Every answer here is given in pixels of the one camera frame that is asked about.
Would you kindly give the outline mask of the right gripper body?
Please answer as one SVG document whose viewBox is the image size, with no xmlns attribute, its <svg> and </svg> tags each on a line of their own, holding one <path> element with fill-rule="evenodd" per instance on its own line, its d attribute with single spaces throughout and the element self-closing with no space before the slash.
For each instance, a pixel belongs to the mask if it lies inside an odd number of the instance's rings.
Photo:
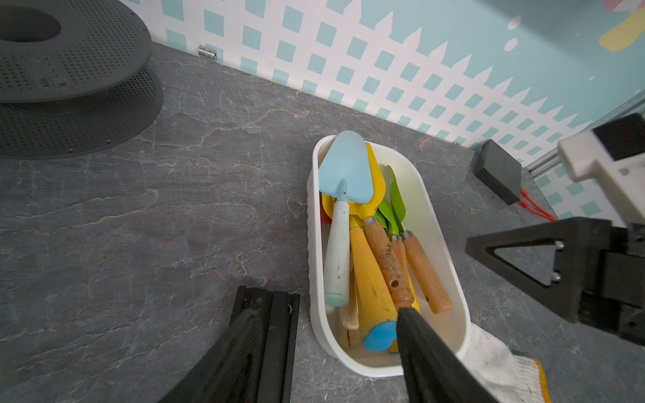
<svg viewBox="0 0 645 403">
<path fill-rule="evenodd" d="M 644 344 L 644 226 L 612 228 L 587 272 L 579 322 Z"/>
</svg>

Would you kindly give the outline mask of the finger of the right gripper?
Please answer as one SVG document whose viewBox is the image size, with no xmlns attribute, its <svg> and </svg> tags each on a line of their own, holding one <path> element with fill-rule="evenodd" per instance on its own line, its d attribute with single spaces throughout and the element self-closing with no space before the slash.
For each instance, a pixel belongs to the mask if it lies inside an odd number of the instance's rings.
<svg viewBox="0 0 645 403">
<path fill-rule="evenodd" d="M 612 301 L 601 295 L 602 262 L 611 222 L 568 218 L 482 234 L 466 253 L 568 322 L 601 322 Z"/>
</svg>

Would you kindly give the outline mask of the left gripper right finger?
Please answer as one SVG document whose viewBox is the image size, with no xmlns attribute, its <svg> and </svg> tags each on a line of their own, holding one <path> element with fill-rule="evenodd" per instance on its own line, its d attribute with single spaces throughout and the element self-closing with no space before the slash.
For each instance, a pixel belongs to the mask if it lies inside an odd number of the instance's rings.
<svg viewBox="0 0 645 403">
<path fill-rule="evenodd" d="M 397 342 L 411 402 L 495 402 L 413 308 L 398 312 Z"/>
</svg>

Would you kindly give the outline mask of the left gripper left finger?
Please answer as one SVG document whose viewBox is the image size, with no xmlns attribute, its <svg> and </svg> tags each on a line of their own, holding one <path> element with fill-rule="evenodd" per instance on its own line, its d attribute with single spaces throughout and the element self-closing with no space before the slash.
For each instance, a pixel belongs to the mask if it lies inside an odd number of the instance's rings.
<svg viewBox="0 0 645 403">
<path fill-rule="evenodd" d="M 162 402 L 255 402 L 260 379 L 260 314 L 247 309 Z"/>
</svg>

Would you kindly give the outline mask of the yellow shovel wooden handle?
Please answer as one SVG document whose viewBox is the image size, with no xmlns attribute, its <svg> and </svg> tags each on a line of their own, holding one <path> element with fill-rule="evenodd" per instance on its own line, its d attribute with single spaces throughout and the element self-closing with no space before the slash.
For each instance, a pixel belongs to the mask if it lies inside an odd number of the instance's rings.
<svg viewBox="0 0 645 403">
<path fill-rule="evenodd" d="M 364 220 L 364 234 L 376 257 L 396 310 L 412 307 L 414 302 L 412 289 L 408 284 L 407 277 L 391 245 L 391 241 L 386 235 L 386 230 L 376 218 L 378 207 L 383 202 L 386 194 L 386 183 L 371 145 L 369 143 L 365 145 L 371 168 L 374 196 L 370 201 L 370 207 L 364 206 L 361 210 L 361 215 L 359 215 Z"/>
</svg>

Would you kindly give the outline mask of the white plastic storage box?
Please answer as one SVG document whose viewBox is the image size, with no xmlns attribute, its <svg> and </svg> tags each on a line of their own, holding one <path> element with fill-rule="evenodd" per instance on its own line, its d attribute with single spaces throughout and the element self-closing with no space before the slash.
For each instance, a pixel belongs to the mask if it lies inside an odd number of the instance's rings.
<svg viewBox="0 0 645 403">
<path fill-rule="evenodd" d="M 307 182 L 310 318 L 321 346 L 371 378 L 403 373 L 400 309 L 462 358 L 470 313 L 423 178 L 345 131 L 321 139 Z"/>
</svg>

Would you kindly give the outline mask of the light blue trowel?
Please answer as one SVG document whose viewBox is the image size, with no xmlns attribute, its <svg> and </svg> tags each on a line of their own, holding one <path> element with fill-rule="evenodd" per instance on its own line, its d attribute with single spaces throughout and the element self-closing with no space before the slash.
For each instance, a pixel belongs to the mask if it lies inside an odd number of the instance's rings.
<svg viewBox="0 0 645 403">
<path fill-rule="evenodd" d="M 374 196 L 371 168 L 363 137 L 341 132 L 318 171 L 319 191 L 335 199 L 324 261 L 324 300 L 331 307 L 349 303 L 350 203 L 364 204 Z"/>
</svg>

